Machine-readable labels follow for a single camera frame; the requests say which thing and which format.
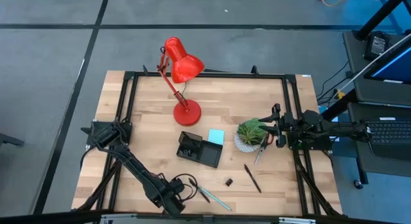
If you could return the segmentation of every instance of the lamp base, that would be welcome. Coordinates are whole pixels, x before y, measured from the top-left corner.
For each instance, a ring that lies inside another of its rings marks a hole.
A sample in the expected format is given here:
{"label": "lamp base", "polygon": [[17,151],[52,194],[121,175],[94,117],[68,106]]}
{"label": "lamp base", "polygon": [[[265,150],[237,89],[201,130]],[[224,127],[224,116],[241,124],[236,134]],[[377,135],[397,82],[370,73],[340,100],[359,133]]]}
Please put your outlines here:
{"label": "lamp base", "polygon": [[188,99],[187,106],[189,111],[186,111],[186,108],[180,103],[176,104],[174,107],[174,119],[182,126],[195,125],[201,117],[201,108],[196,101]]}

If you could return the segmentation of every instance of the computer monitor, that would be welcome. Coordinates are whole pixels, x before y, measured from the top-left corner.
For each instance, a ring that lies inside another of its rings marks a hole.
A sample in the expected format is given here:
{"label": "computer monitor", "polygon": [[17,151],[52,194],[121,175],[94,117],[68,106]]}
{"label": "computer monitor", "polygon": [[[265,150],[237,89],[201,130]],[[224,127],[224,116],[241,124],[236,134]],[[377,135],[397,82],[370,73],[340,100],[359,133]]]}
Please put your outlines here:
{"label": "computer monitor", "polygon": [[392,53],[387,53],[364,78],[389,83],[411,84],[411,40],[404,42]]}

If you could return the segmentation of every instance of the lamp shade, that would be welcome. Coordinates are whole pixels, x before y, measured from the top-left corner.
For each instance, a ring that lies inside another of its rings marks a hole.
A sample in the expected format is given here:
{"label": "lamp shade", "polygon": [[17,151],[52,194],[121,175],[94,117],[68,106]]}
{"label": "lamp shade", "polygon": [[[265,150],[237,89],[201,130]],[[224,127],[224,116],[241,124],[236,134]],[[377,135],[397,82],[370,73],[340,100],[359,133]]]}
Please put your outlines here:
{"label": "lamp shade", "polygon": [[181,41],[177,37],[169,38],[164,48],[166,54],[173,61],[171,79],[173,79],[174,83],[184,83],[203,71],[203,62],[197,57],[187,54]]}

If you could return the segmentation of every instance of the pen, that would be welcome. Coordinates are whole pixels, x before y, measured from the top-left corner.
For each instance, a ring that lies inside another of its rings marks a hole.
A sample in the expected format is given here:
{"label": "pen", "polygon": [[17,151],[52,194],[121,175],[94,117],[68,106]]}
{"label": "pen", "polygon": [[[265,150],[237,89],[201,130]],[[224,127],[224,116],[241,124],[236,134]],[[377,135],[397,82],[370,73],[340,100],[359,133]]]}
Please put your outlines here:
{"label": "pen", "polygon": [[205,192],[208,196],[210,196],[212,199],[216,200],[218,203],[220,203],[222,206],[224,206],[227,210],[231,211],[231,208],[226,205],[225,203],[223,203],[222,201],[220,201],[218,198],[216,198],[214,195],[212,195],[209,191],[206,191],[203,187],[199,186],[199,188],[201,189],[201,191]]}
{"label": "pen", "polygon": [[250,170],[249,170],[249,168],[247,167],[246,164],[244,164],[244,169],[245,169],[245,171],[250,175],[251,180],[252,180],[252,182],[254,183],[254,185],[257,187],[258,192],[261,193],[261,189],[260,189],[259,186],[257,185],[256,180],[255,180],[254,177],[252,176],[252,174],[251,174],[251,172],[250,172]]}
{"label": "pen", "polygon": [[195,187],[195,189],[196,189],[198,192],[200,192],[200,194],[203,196],[203,198],[204,198],[208,203],[210,203],[210,199],[208,199],[208,197],[203,193],[203,191],[201,191],[201,189],[198,188],[198,186],[195,185],[195,183],[193,182],[193,180],[192,180],[191,178],[189,178],[188,181],[190,182],[190,184],[191,184],[192,186]]}

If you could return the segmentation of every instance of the wooden tabletop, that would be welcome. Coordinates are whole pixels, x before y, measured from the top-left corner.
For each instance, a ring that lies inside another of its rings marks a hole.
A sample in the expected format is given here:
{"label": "wooden tabletop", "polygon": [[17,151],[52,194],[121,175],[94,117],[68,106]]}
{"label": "wooden tabletop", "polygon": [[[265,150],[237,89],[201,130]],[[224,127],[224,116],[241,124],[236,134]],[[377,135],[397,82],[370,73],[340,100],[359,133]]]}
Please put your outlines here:
{"label": "wooden tabletop", "polygon": [[[114,119],[124,71],[108,71],[96,112],[98,121]],[[297,86],[302,110],[318,111],[317,100],[310,76],[297,75]],[[184,84],[175,84],[182,92]],[[296,115],[292,88],[288,86],[293,114]],[[266,117],[274,103],[285,111],[280,80],[239,78],[194,78],[187,82],[184,97],[197,101],[202,109],[200,121],[190,127],[178,125],[173,118],[177,103],[172,91],[161,77],[139,77],[132,112],[133,132],[130,141],[132,153],[152,173],[164,173],[170,180],[180,173],[194,175],[202,187],[225,202],[232,211],[211,200],[207,203],[199,194],[186,201],[183,214],[247,214],[247,215],[301,215],[300,199],[292,152],[287,146],[268,146],[257,165],[257,152],[243,153],[234,145],[234,134],[240,123],[253,117]],[[176,156],[181,131],[201,135],[207,140],[209,129],[225,131],[223,151],[218,168],[212,168]],[[310,151],[315,182],[328,202],[341,212],[340,200],[329,159],[321,151]],[[106,154],[92,150],[86,156],[78,179],[73,208],[83,204],[101,180]],[[248,165],[262,193],[258,193],[244,170]],[[231,178],[230,187],[225,181]],[[103,207],[107,207],[111,185],[107,187]],[[183,191],[187,196],[190,189]],[[306,186],[309,211],[312,212],[310,190]],[[116,211],[162,212],[144,195],[140,182],[125,168],[121,171]]]}

